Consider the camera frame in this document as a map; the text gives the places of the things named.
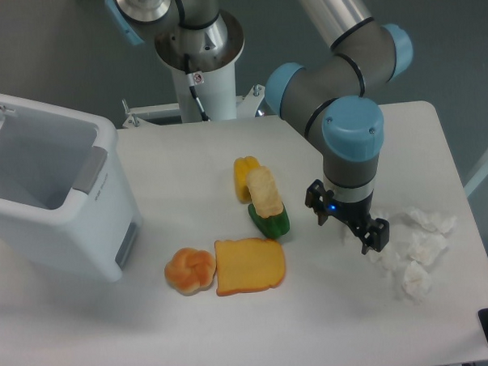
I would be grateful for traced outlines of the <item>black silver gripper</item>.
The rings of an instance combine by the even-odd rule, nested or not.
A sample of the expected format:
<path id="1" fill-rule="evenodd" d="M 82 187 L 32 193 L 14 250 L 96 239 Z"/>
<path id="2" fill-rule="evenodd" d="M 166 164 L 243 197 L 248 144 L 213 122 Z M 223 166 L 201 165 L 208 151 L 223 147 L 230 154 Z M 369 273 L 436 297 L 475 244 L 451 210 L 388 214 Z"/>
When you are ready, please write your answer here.
<path id="1" fill-rule="evenodd" d="M 323 226 L 330 216 L 350 228 L 362 242 L 361 253 L 370 250 L 380 253 L 389 242 L 390 224 L 386 219 L 372 219 L 370 216 L 375 178 L 357 187 L 343 187 L 324 177 L 323 182 L 315 179 L 305 194 L 305 206 L 311 208 Z"/>

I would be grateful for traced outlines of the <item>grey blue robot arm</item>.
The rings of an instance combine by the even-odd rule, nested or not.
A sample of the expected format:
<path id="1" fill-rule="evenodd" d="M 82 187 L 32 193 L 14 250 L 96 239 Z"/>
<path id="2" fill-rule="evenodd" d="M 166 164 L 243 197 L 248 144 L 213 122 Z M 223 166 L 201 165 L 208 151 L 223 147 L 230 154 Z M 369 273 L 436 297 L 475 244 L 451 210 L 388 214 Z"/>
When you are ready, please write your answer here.
<path id="1" fill-rule="evenodd" d="M 235 63 L 244 47 L 239 21 L 219 0 L 105 0 L 133 45 L 151 42 L 171 71 L 182 121 L 240 115 Z M 370 215 L 384 117 L 366 93 L 395 79 L 414 50 L 398 26 L 377 24 L 362 0 L 299 0 L 332 52 L 321 68 L 287 63 L 271 74 L 265 102 L 323 157 L 324 176 L 305 201 L 319 223 L 333 217 L 364 251 L 389 241 L 389 223 Z"/>

